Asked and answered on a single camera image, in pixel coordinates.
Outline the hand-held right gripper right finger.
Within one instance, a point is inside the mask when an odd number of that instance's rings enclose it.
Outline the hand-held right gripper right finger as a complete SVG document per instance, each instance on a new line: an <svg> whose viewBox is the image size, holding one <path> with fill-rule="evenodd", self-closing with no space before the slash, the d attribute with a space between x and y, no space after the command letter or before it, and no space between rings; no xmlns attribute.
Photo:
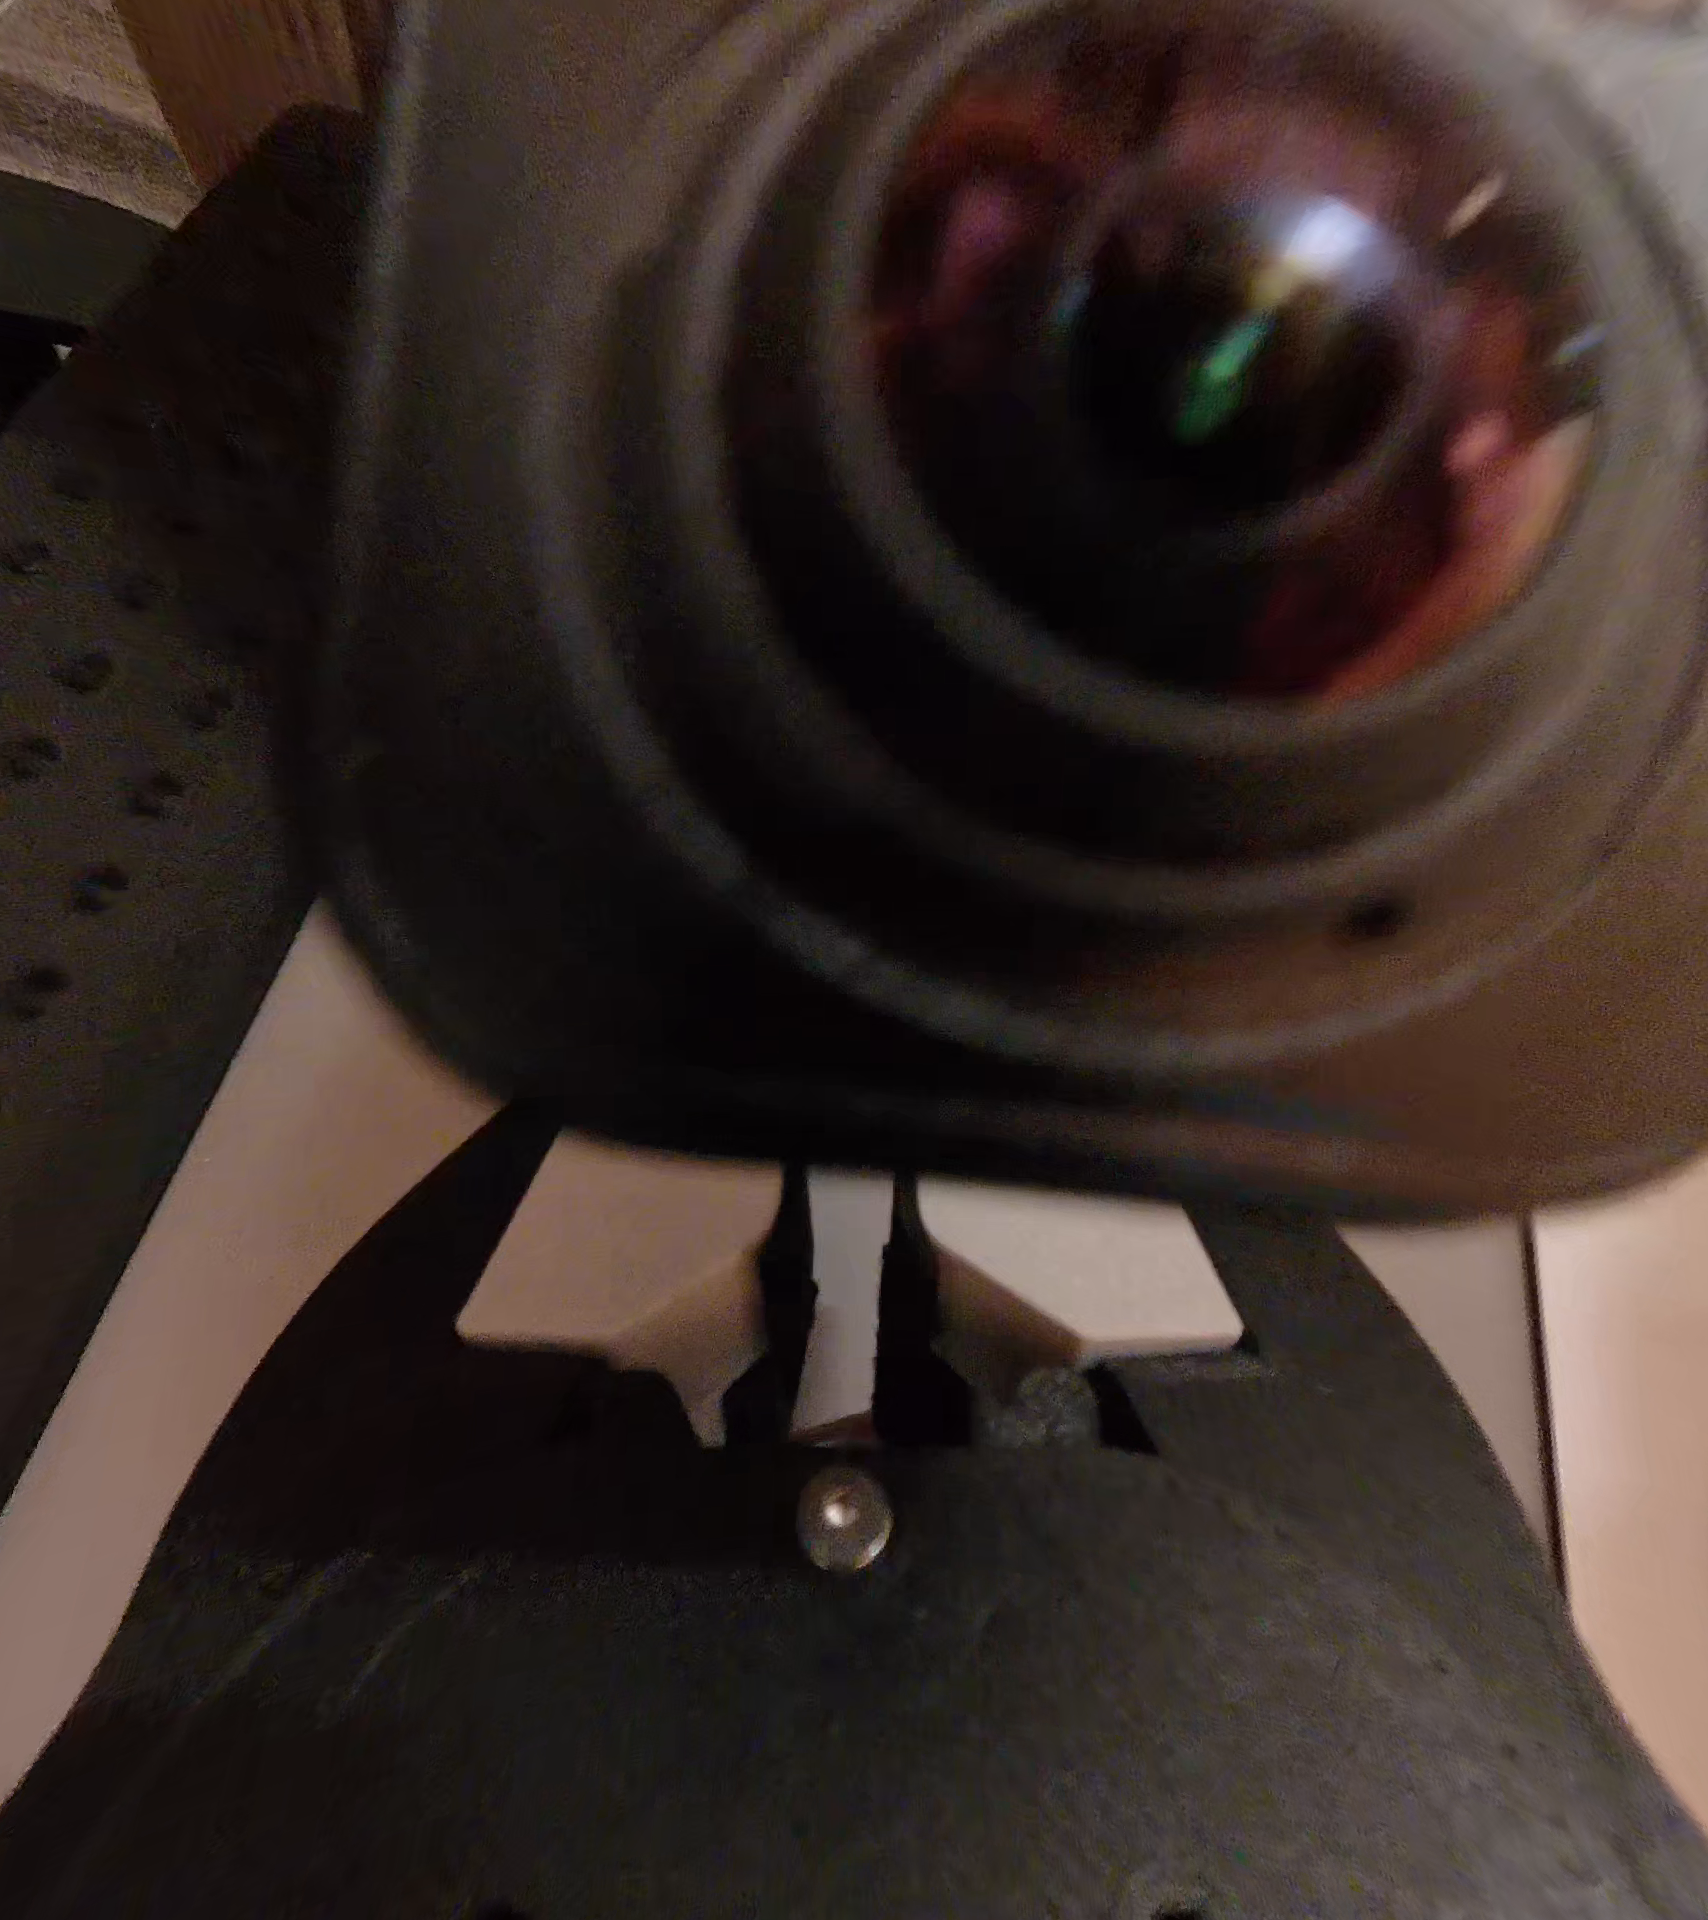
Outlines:
<svg viewBox="0 0 1708 1920"><path fill-rule="evenodd" d="M1129 1369L1244 1342L1175 1207L899 1175L876 1296L882 1444L1148 1444Z"/></svg>

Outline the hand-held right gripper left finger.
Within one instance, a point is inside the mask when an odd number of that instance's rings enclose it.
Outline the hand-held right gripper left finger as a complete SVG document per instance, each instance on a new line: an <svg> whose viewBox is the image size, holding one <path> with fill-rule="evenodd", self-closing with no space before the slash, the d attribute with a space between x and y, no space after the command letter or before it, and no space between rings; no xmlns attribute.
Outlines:
<svg viewBox="0 0 1708 1920"><path fill-rule="evenodd" d="M725 1439L724 1398L775 1353L775 1323L813 1321L804 1172L557 1140L539 1162L456 1333L485 1350L586 1359L665 1380L698 1442Z"/></svg>

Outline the black perforated board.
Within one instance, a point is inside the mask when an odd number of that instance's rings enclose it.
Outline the black perforated board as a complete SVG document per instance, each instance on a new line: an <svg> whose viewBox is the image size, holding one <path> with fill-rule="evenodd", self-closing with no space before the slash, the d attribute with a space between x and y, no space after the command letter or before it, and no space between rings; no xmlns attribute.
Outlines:
<svg viewBox="0 0 1708 1920"><path fill-rule="evenodd" d="M281 117L0 434L0 1519L314 900L278 697L368 153Z"/></svg>

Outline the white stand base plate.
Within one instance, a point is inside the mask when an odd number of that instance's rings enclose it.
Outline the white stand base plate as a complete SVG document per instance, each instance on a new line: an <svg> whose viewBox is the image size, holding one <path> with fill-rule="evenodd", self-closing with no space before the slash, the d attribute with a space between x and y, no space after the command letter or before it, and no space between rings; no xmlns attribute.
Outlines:
<svg viewBox="0 0 1708 1920"><path fill-rule="evenodd" d="M1572 1615L1708 1835L1708 1158L1534 1239Z"/></svg>

